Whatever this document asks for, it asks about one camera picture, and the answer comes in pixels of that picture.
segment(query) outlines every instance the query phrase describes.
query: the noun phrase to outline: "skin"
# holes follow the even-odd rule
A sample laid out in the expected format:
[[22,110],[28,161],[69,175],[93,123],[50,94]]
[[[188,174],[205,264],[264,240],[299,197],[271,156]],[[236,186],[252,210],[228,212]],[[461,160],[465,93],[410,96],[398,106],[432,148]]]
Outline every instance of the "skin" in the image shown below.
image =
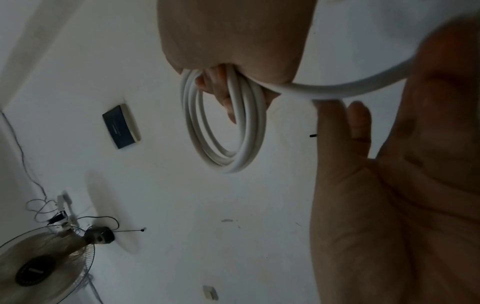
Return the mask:
[[[265,82],[293,79],[315,2],[197,6],[159,1],[162,47],[177,71],[203,69],[197,85],[227,110],[222,64]],[[375,159],[361,102],[314,102],[310,246],[323,304],[480,302],[478,33],[457,20],[422,43]]]

